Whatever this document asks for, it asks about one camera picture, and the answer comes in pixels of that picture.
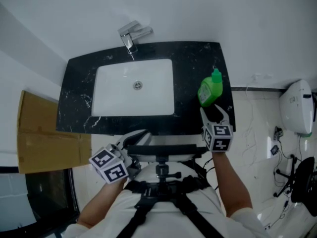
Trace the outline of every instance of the countertop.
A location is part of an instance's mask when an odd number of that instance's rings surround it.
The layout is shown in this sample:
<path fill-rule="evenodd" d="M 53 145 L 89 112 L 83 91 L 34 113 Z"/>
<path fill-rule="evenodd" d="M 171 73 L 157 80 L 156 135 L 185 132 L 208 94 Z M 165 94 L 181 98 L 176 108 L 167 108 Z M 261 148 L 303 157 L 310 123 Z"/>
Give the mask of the countertop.
<path fill-rule="evenodd" d="M 65 71 L 58 103 L 56 129 L 59 131 L 123 135 L 148 129 L 153 135 L 190 135 L 202 132 L 197 91 L 213 68 L 222 73 L 223 94 L 215 104 L 227 111 L 235 131 L 235 117 L 227 68 L 219 43 L 160 42 L 137 45 L 129 55 L 125 47 L 103 50 L 70 59 Z M 92 103 L 97 69 L 129 61 L 171 59 L 173 65 L 174 106 L 170 116 L 93 117 Z M 205 108 L 210 121 L 222 120 L 211 105 Z"/>

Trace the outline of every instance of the black frame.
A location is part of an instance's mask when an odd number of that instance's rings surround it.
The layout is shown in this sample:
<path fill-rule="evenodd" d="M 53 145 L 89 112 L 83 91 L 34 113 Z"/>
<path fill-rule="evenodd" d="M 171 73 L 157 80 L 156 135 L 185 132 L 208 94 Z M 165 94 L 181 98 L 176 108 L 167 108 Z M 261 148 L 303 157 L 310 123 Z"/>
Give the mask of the black frame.
<path fill-rule="evenodd" d="M 65 177 L 65 191 L 68 208 L 62 209 L 28 226 L 0 232 L 0 237 L 44 238 L 55 233 L 57 234 L 56 237 L 60 237 L 60 232 L 63 232 L 68 225 L 76 222 L 80 213 L 74 189 L 73 171 L 72 169 L 65 169 L 63 172 Z M 18 167 L 0 167 L 0 174 L 16 173 L 19 173 Z"/>

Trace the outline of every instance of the office chair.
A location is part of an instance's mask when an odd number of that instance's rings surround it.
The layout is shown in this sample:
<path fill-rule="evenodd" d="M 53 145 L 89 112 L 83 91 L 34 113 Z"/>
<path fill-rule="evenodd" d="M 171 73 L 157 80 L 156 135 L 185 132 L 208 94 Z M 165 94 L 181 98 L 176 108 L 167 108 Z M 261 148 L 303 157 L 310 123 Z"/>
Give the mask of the office chair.
<path fill-rule="evenodd" d="M 274 193 L 274 197 L 279 197 L 287 188 L 289 188 L 291 194 L 291 200 L 293 203 L 303 203 L 311 215 L 317 216 L 317 172 L 314 171 L 315 158 L 309 157 L 304 159 L 295 171 L 295 164 L 297 158 L 291 155 L 292 158 L 292 170 L 288 176 L 281 173 L 278 169 L 276 173 L 280 176 L 288 178 L 286 185 L 279 193 Z"/>

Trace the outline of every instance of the person's left arm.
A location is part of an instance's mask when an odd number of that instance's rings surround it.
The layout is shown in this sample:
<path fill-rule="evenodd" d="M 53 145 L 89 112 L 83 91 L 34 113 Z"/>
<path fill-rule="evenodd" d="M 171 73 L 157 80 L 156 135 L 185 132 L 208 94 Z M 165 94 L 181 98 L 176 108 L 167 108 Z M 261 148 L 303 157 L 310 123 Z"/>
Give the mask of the person's left arm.
<path fill-rule="evenodd" d="M 80 214 L 77 224 L 92 228 L 103 220 L 111 205 L 121 193 L 126 179 L 112 184 L 105 184 L 98 194 L 85 206 Z"/>

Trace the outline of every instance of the apriltag cube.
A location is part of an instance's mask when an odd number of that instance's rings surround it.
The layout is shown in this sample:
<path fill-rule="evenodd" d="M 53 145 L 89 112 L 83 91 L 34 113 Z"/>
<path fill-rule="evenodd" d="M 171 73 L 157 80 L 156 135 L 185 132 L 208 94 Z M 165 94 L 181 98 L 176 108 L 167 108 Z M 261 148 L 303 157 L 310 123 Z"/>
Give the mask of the apriltag cube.
<path fill-rule="evenodd" d="M 211 124 L 204 126 L 204 141 L 211 152 L 230 150 L 233 133 L 230 125 Z"/>
<path fill-rule="evenodd" d="M 107 183 L 113 183 L 128 176 L 123 161 L 105 148 L 92 156 L 89 162 Z"/>

